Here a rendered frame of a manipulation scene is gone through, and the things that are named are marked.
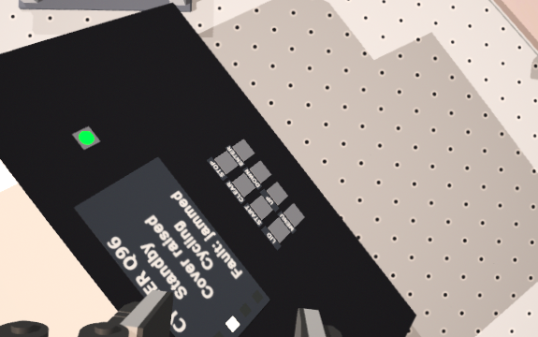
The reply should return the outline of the white benchtop machine with dark base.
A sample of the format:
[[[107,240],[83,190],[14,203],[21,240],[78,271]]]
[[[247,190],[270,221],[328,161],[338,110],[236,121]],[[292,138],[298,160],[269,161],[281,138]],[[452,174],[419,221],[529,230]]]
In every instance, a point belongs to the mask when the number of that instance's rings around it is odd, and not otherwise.
[[[406,337],[415,312],[174,3],[0,53],[0,326]]]

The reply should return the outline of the grey perforated base plate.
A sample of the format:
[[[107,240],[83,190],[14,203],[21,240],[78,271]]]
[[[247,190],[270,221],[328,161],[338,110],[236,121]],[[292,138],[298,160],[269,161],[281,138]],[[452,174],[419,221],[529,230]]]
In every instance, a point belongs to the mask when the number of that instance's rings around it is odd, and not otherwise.
[[[406,337],[538,337],[538,51],[493,0],[182,15],[413,309]]]

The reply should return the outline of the dark grey rectangular frame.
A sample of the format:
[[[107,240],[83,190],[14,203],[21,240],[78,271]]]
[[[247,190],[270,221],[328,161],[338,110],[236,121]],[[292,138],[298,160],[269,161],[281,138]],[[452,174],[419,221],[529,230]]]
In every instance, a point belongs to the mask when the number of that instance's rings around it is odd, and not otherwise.
[[[19,0],[19,9],[143,11],[174,3],[180,12],[192,11],[192,0]]]

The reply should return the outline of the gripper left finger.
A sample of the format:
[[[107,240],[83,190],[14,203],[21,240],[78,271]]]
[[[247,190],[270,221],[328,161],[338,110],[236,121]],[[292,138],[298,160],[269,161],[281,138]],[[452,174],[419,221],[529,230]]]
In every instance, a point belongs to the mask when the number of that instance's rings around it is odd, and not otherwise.
[[[82,327],[78,337],[169,337],[172,305],[172,292],[152,290],[142,302],[124,305],[109,322]],[[49,337],[49,327],[29,320],[9,322],[0,326],[0,337]]]

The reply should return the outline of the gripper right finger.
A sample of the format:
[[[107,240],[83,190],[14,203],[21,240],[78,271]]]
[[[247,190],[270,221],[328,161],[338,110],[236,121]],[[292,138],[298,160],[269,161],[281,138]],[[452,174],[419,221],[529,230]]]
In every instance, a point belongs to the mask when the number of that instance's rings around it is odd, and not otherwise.
[[[318,310],[298,308],[295,337],[342,337],[333,326],[323,325]]]

